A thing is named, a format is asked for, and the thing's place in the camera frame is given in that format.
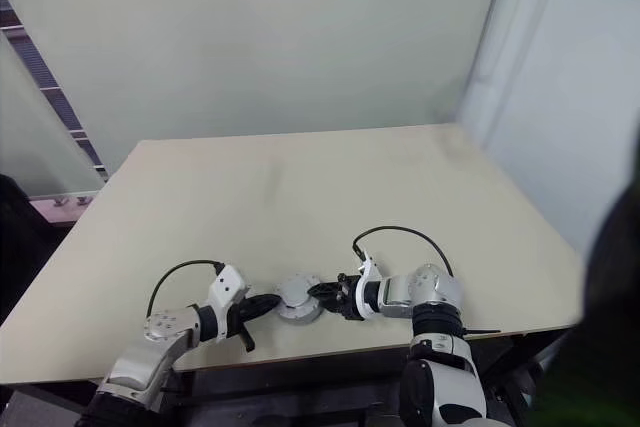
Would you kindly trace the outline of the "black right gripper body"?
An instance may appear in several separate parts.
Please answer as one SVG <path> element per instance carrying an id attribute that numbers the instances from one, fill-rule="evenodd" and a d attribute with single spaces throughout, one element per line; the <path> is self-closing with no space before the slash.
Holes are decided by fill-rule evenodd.
<path id="1" fill-rule="evenodd" d="M 338 293 L 336 301 L 338 313 L 346 320 L 363 321 L 356 303 L 356 287 L 360 280 L 359 275 L 346 275 L 340 273 L 337 276 Z"/>

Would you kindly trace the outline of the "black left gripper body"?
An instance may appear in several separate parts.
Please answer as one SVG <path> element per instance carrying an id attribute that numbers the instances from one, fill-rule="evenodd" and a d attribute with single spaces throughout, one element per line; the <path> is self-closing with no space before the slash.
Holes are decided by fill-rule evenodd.
<path id="1" fill-rule="evenodd" d="M 255 349 L 255 341 L 245 325 L 249 321 L 252 307 L 253 301 L 245 298 L 232 305 L 227 312 L 227 338 L 239 337 L 246 352 Z"/>

